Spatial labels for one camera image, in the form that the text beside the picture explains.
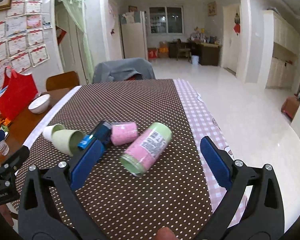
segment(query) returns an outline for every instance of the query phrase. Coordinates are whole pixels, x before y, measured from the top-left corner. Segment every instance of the pink roll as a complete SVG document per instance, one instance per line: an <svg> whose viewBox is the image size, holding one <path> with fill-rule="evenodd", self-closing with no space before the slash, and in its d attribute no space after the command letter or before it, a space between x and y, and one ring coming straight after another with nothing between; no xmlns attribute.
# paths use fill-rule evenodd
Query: pink roll
<svg viewBox="0 0 300 240"><path fill-rule="evenodd" d="M135 122L122 122L112 125L111 141L115 146L133 142L139 136Z"/></svg>

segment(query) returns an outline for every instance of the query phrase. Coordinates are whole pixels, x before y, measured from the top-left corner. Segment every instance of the white trash can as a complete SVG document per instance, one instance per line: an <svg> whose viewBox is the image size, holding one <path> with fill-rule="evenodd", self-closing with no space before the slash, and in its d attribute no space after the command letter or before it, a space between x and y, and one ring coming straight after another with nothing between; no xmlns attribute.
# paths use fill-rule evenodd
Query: white trash can
<svg viewBox="0 0 300 240"><path fill-rule="evenodd" d="M199 64L199 56L192 55L192 65L197 66Z"/></svg>

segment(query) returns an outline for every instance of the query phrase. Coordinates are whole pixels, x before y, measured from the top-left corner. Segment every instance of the refrigerator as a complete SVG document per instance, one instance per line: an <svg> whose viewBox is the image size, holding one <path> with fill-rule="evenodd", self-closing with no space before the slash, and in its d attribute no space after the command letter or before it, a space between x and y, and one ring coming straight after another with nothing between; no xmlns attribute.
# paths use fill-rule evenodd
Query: refrigerator
<svg viewBox="0 0 300 240"><path fill-rule="evenodd" d="M124 58L141 57L148 60L146 13L128 12L119 18Z"/></svg>

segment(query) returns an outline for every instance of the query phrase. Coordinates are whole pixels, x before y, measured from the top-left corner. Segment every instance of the clear plastic bottle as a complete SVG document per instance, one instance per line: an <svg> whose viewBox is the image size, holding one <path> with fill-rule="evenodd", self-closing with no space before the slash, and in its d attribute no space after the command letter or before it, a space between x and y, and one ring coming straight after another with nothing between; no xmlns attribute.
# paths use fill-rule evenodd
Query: clear plastic bottle
<svg viewBox="0 0 300 240"><path fill-rule="evenodd" d="M3 140L0 142L0 154L5 156L7 155L9 152L9 146L7 145L7 143Z"/></svg>

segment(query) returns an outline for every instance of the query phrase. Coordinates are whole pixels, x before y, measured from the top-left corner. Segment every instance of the gray cloth on chair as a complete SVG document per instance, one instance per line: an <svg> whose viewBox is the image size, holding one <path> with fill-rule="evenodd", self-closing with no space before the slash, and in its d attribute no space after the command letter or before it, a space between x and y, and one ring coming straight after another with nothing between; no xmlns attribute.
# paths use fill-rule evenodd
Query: gray cloth on chair
<svg viewBox="0 0 300 240"><path fill-rule="evenodd" d="M122 81L138 75L136 79L155 79L152 65L143 58L127 58L99 63L92 83Z"/></svg>

